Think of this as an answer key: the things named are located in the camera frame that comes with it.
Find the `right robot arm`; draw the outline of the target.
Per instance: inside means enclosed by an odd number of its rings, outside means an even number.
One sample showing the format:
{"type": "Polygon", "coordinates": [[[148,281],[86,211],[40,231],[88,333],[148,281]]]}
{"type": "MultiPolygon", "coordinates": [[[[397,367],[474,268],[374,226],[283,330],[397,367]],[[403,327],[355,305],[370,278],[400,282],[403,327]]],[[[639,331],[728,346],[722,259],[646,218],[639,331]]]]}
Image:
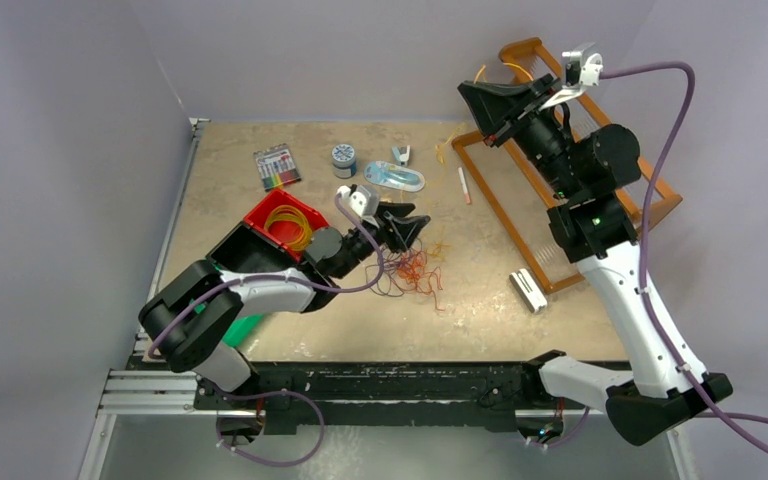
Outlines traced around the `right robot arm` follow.
{"type": "Polygon", "coordinates": [[[641,177],[634,133],[611,123],[575,139],[548,103],[559,90],[548,75],[519,85],[465,81],[458,90],[484,142],[514,142],[551,187],[552,236],[595,289],[630,362],[619,372],[543,355],[521,381],[524,399],[544,407],[561,397],[602,411],[641,446],[730,396],[728,377],[689,349],[642,265],[640,238],[617,195],[641,177]]]}

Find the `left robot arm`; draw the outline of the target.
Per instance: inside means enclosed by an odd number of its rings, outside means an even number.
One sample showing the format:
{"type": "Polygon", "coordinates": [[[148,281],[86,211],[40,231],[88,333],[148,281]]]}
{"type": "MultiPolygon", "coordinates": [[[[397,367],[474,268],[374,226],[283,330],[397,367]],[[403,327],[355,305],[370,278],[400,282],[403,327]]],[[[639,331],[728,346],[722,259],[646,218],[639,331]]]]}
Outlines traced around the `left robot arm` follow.
{"type": "Polygon", "coordinates": [[[430,223],[411,203],[378,206],[369,219],[338,209],[352,223],[347,232],[324,225],[302,252],[286,251],[239,223],[209,254],[190,264],[140,310],[138,320],[151,344],[146,355],[175,373],[192,371],[219,387],[232,408],[257,399],[258,382],[246,357],[225,342],[241,317],[280,312],[310,313],[350,288],[337,285],[370,257],[405,252],[430,223]]]}

